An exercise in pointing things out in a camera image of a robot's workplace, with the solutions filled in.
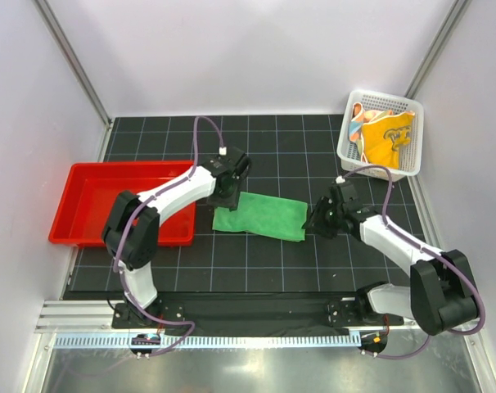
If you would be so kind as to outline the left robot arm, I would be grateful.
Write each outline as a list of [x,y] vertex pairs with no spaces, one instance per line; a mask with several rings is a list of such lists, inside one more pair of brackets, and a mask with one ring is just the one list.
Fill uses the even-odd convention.
[[139,193],[125,190],[115,198],[101,237],[113,257],[113,270],[123,280],[124,295],[133,305],[131,319],[140,327],[152,327],[160,316],[151,261],[162,224],[201,199],[213,207],[236,210],[251,166],[244,151],[221,147],[218,154],[159,187]]

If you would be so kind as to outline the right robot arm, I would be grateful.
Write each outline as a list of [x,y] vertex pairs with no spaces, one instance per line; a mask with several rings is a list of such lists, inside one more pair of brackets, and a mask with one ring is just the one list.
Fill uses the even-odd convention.
[[442,251],[404,231],[374,206],[364,205],[350,182],[333,183],[306,219],[304,229],[326,238],[346,233],[379,251],[409,278],[407,286],[379,282],[357,292],[354,312],[365,324],[383,314],[415,321],[428,335],[483,316],[467,257]]

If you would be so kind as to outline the green microfiber towel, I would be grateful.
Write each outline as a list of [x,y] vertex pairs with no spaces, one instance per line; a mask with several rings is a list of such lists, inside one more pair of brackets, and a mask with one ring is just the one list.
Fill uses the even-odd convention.
[[217,207],[212,229],[226,233],[252,233],[286,242],[305,240],[303,225],[308,204],[281,197],[241,192],[236,210]]

